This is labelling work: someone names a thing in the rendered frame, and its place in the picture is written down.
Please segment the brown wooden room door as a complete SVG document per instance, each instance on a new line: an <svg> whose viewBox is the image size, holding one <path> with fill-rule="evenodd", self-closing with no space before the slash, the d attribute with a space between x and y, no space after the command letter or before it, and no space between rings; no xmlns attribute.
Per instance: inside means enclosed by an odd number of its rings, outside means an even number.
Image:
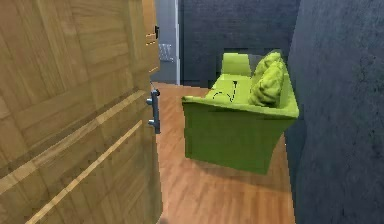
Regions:
<svg viewBox="0 0 384 224"><path fill-rule="evenodd" d="M149 73L160 69L155 0L142 0Z"/></svg>
<svg viewBox="0 0 384 224"><path fill-rule="evenodd" d="M0 224L158 224L142 0L0 0Z"/></svg>

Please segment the green sofa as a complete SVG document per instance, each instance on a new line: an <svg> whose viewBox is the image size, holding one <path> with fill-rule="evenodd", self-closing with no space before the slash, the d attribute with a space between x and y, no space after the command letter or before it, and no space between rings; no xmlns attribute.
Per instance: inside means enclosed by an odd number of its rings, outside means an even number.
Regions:
<svg viewBox="0 0 384 224"><path fill-rule="evenodd" d="M249 104L255 69L248 55L225 53L221 75L210 91L203 97L182 98L186 157L257 174L268 172L273 150L297 120L299 108L287 66L278 106Z"/></svg>

